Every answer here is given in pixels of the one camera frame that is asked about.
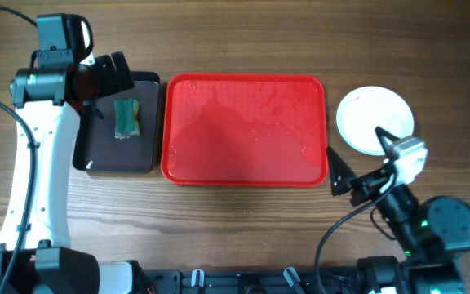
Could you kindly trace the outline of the white plate back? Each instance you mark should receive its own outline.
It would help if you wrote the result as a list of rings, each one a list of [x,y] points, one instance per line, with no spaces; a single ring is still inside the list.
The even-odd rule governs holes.
[[[410,106],[385,87],[365,86],[350,91],[339,103],[336,125],[344,141],[360,153],[382,156],[375,133],[382,127],[397,137],[411,135],[415,119]]]

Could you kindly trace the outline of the green yellow sponge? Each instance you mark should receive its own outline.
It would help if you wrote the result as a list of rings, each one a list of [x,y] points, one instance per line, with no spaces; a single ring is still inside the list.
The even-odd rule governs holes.
[[[115,100],[116,115],[115,137],[128,138],[140,135],[140,124],[137,119],[140,104],[135,99]]]

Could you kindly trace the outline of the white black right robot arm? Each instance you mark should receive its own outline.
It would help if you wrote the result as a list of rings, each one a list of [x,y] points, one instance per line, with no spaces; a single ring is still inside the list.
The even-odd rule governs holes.
[[[326,154],[331,193],[351,194],[353,211],[324,234],[321,245],[345,222],[366,211],[379,212],[387,223],[384,236],[398,242],[406,258],[361,258],[341,274],[321,267],[314,274],[320,293],[464,293],[458,259],[470,252],[470,205],[459,198],[436,196],[420,203],[409,185],[423,171],[428,149],[416,136],[394,136],[382,127],[375,134],[385,153],[383,166],[357,176],[332,149]]]

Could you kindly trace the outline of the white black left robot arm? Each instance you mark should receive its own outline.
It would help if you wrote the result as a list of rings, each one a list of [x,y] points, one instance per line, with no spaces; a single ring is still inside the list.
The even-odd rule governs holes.
[[[143,293],[136,261],[100,263],[73,250],[67,220],[69,167],[90,102],[133,87],[125,56],[90,65],[69,51],[42,52],[19,69],[9,113],[17,123],[11,198],[0,231],[0,293]]]

